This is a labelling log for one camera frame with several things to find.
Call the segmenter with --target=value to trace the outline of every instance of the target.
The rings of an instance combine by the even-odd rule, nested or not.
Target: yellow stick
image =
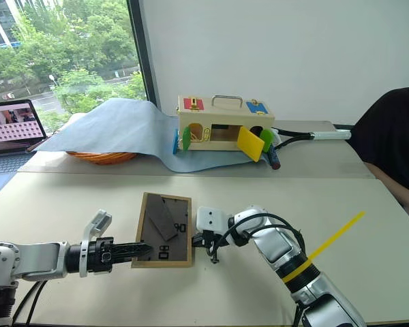
[[[294,279],[298,275],[300,275],[301,272],[303,272],[307,267],[309,267],[312,263],[312,260],[316,258],[321,252],[323,252],[330,244],[335,242],[339,237],[342,236],[343,233],[345,233],[350,227],[354,225],[362,216],[365,214],[365,211],[361,211],[358,213],[356,216],[354,216],[348,223],[346,223],[340,230],[338,230],[334,235],[332,235],[326,242],[324,242],[317,250],[315,250],[308,258],[307,260],[300,266],[298,266],[296,269],[294,269],[292,272],[287,274],[285,277],[282,278],[282,281],[284,283],[289,282],[290,280]]]
[[[324,242],[317,250],[311,253],[308,257],[311,261],[323,252],[330,244],[335,242],[343,233],[345,233],[350,227],[354,225],[362,216],[365,214],[365,211],[361,211],[356,216],[354,216],[348,223],[346,223],[340,230],[338,230],[332,237],[330,237],[326,242]]]

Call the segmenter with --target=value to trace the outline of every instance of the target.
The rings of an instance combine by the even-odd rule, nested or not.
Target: printed number
[[[184,233],[186,232],[186,223],[175,223],[175,228],[178,232]]]
[[[160,252],[159,252],[158,258],[160,260],[168,260],[168,256],[169,256],[168,251],[170,251],[170,245],[161,245],[159,247],[159,250]]]

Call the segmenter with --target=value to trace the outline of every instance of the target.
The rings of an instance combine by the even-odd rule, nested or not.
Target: white table
[[[290,131],[335,131],[333,125],[328,121],[276,121],[275,126]],[[343,140],[295,142],[279,150],[279,159],[282,163],[279,170],[272,170],[266,162],[260,161],[258,163],[245,163],[182,175],[269,178],[374,178],[359,159],[357,153]],[[171,172],[155,157],[140,156],[119,165],[97,166],[71,157],[64,152],[39,152],[19,171],[152,176],[179,175]]]
[[[311,253],[359,211],[366,215],[315,263],[367,322],[409,320],[409,217],[382,183],[359,178],[213,178],[18,173],[0,192],[0,240],[78,243],[98,208],[113,216],[106,236],[134,240],[144,191],[192,198],[228,213],[263,205],[301,228]],[[290,325],[289,291],[253,244],[227,247],[212,265],[130,269],[50,281],[33,323],[85,326]],[[17,303],[29,289],[22,281]]]

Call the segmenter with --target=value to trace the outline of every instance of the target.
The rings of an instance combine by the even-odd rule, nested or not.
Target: robotic arm
[[[85,228],[79,245],[68,242],[17,245],[0,242],[0,326],[10,326],[10,313],[18,287],[16,279],[46,281],[68,273],[110,273],[112,265],[129,262],[151,250],[145,243],[114,244],[113,237],[101,237],[112,216],[99,210]]]
[[[200,207],[196,224],[202,232],[195,235],[194,245],[207,248],[211,261],[217,263],[218,245],[243,246],[248,243],[249,234],[253,233],[250,235],[259,252],[285,283],[298,305],[295,320],[303,315],[304,327],[366,326],[358,311],[310,262],[294,239],[285,230],[270,226],[273,221],[267,215],[268,212],[259,206],[250,206],[235,216],[216,208]],[[229,230],[226,239],[222,239]]]
[[[235,216],[200,207],[196,221],[197,229],[202,232],[194,236],[193,245],[205,247],[212,262],[217,263],[218,247],[241,247],[252,238],[297,303],[296,324],[303,315],[305,327],[365,327],[363,318],[346,297],[308,260],[285,229],[274,227],[271,218],[259,206],[250,206]],[[131,261],[151,250],[145,243],[115,245],[113,237],[100,237],[111,221],[106,211],[99,211],[85,229],[79,245],[0,242],[0,326],[10,325],[18,287],[16,279],[45,281],[64,278],[67,273],[79,272],[81,277],[86,277],[87,272],[109,273],[113,264]]]

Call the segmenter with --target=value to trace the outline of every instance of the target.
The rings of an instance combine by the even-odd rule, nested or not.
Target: person's arm
[[[406,189],[403,185],[400,185],[399,183],[394,181],[391,177],[385,174],[383,170],[373,165],[372,163],[364,162],[364,164],[377,179],[382,181],[384,186],[387,187],[387,189],[393,194],[393,196],[403,206],[404,210],[409,215],[409,189]]]

